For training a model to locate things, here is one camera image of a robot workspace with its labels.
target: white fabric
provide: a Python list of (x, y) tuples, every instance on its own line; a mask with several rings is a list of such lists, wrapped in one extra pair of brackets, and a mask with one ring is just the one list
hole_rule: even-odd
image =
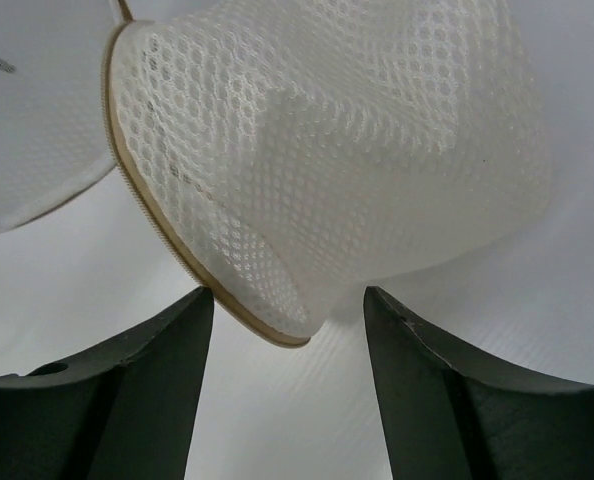
[(99, 100), (114, 0), (0, 0), (0, 233), (113, 166)]
[(256, 317), (314, 335), (345, 288), (526, 226), (541, 106), (505, 0), (234, 0), (113, 52), (128, 150)]
[[(186, 8), (145, 1), (135, 14), (155, 18), (155, 5)], [(594, 0), (509, 7), (554, 140), (549, 210), (493, 247), (384, 286), (493, 354), (594, 383)], [(0, 235), (0, 374), (27, 373), (119, 333), (194, 285), (112, 173)], [(218, 309), (189, 480), (391, 478), (361, 290), (352, 293), (298, 351), (265, 344)]]

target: mesh bag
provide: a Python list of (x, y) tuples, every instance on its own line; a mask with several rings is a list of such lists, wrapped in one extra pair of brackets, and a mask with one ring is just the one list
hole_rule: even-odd
[(275, 340), (312, 336), (349, 285), (489, 244), (547, 204), (503, 0), (238, 0), (129, 23), (111, 46), (129, 181), (200, 280)]
[(99, 58), (109, 0), (0, 0), (0, 232), (108, 172)]

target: white mesh fabric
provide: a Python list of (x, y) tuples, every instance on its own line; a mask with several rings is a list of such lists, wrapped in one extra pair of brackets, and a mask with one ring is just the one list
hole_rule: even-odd
[(109, 0), (0, 0), (0, 232), (112, 168), (99, 58), (114, 25)]
[(349, 284), (486, 245), (549, 196), (503, 0), (238, 0), (129, 26), (111, 76), (175, 232), (289, 335)]

